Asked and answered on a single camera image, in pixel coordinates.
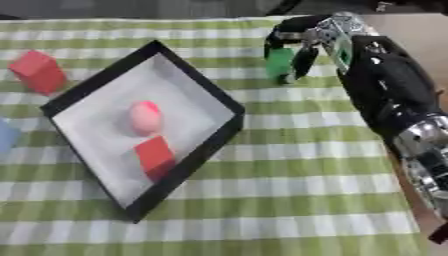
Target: cube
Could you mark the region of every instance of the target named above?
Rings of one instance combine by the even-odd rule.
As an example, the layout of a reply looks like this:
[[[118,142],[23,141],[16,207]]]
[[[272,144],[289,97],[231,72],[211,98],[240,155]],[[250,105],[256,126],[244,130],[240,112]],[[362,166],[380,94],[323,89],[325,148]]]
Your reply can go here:
[[[56,60],[38,51],[29,51],[9,65],[9,69],[29,88],[49,95],[61,87],[66,77]]]
[[[137,145],[135,151],[143,170],[153,182],[159,181],[176,164],[162,136]]]
[[[0,118],[0,156],[7,154],[17,143],[20,131]]]

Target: black box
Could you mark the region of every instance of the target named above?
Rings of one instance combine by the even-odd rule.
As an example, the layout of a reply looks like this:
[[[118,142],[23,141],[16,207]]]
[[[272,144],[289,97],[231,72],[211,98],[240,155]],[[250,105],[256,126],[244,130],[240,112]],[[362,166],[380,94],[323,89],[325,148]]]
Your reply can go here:
[[[176,165],[144,180],[129,129],[133,102],[151,100]],[[244,108],[159,41],[153,41],[41,107],[107,194],[140,221],[243,127]]]

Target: green striped tablecloth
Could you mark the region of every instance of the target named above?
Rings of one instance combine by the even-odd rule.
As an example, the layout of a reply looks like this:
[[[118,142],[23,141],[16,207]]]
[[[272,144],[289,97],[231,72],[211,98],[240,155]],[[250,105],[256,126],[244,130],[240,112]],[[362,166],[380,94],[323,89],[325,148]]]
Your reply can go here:
[[[23,131],[0,165],[0,255],[421,255],[386,152],[322,54],[277,87],[279,19],[0,23],[0,116]],[[120,220],[7,65],[28,49],[86,79],[159,39],[245,105],[245,129],[137,225]]]

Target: white stripe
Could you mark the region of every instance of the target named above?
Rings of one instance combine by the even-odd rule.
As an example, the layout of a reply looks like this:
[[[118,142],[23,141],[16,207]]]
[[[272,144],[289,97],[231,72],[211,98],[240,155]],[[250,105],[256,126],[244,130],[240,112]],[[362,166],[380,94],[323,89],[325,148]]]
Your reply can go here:
[[[102,69],[71,68],[64,70],[67,78],[75,81],[85,80],[100,71]],[[198,71],[209,79],[268,79],[265,68],[199,68]],[[310,77],[330,77],[335,75],[336,68],[333,65],[315,65],[308,73]],[[8,69],[0,69],[0,80],[18,81]]]
[[[229,90],[227,92],[236,101],[247,102],[299,102],[345,100],[349,98],[342,86],[329,88],[267,88]]]
[[[255,155],[253,152],[266,152]],[[227,145],[209,159],[221,161],[290,160],[386,156],[378,141],[327,141],[303,144]],[[15,147],[0,163],[8,164],[79,163],[68,146]]]
[[[54,131],[44,117],[5,118],[22,132]],[[366,127],[358,112],[310,112],[291,115],[245,115],[245,130],[307,129],[333,126]]]
[[[236,21],[282,21],[284,19],[289,19],[292,17],[298,17],[298,16],[307,16],[307,15],[295,15],[295,16],[269,16],[266,17],[242,17],[242,18],[213,18],[213,19],[181,19],[181,20],[151,20],[151,19],[120,19],[120,18],[94,18],[94,19],[46,19],[46,20],[1,20],[0,23],[3,24],[23,24],[23,23],[94,23],[94,22],[120,22],[120,23],[210,23],[210,22],[229,22],[229,23],[235,23]]]
[[[209,161],[257,161],[386,156],[378,141],[327,141],[302,144],[228,145]]]
[[[229,90],[227,93],[236,101],[248,102],[299,102],[311,101],[348,101],[345,90],[341,87],[329,88],[267,88],[248,90]],[[51,97],[46,97],[33,92],[0,92],[1,105],[43,105]]]
[[[114,30],[20,30],[0,32],[0,40],[70,40],[70,39],[241,39],[266,37],[273,28],[251,29],[114,29]]]
[[[211,179],[188,180],[171,193],[169,199],[355,195],[400,191],[393,174]],[[107,199],[96,183],[84,181],[0,182],[1,202],[91,199]]]
[[[104,232],[102,237],[85,235],[86,227],[96,227]],[[66,240],[54,234],[62,232]],[[106,230],[123,230],[134,232],[114,236]],[[1,244],[65,244],[65,243],[132,243],[176,242],[176,241],[222,241],[253,240],[329,236],[362,236],[375,234],[412,234],[418,229],[412,222],[409,212],[389,212],[372,214],[341,214],[316,216],[284,216],[274,218],[241,217],[228,219],[203,220],[161,220],[141,221],[138,225],[121,221],[53,221],[53,222],[2,222],[0,230],[6,235]]]
[[[46,53],[58,61],[64,59],[118,59],[123,58],[138,48],[96,48],[96,49],[35,49]],[[171,48],[182,58],[262,58],[263,49],[260,47],[223,47],[223,48]],[[23,49],[0,50],[0,60],[14,60],[26,53]]]
[[[246,115],[244,129],[294,129],[366,124],[358,112],[310,112],[291,115]]]

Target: table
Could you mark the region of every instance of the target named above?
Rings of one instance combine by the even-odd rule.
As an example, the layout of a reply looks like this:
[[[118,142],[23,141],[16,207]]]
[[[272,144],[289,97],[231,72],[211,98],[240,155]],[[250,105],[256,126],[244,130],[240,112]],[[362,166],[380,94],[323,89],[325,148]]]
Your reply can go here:
[[[390,36],[402,45],[428,72],[440,90],[448,89],[448,36],[443,33],[448,17],[440,14],[366,15],[365,20],[382,34]],[[440,96],[440,105],[448,111],[448,94]],[[396,168],[405,195],[412,206],[422,232],[430,235],[443,224],[429,211],[414,188],[405,179],[402,170]]]
[[[0,255],[421,255],[385,149],[325,56],[290,87],[266,78],[281,18],[0,23],[0,115],[24,134],[0,164]],[[137,225],[123,222],[6,70],[27,49],[74,86],[157,38],[246,107],[245,129]]]

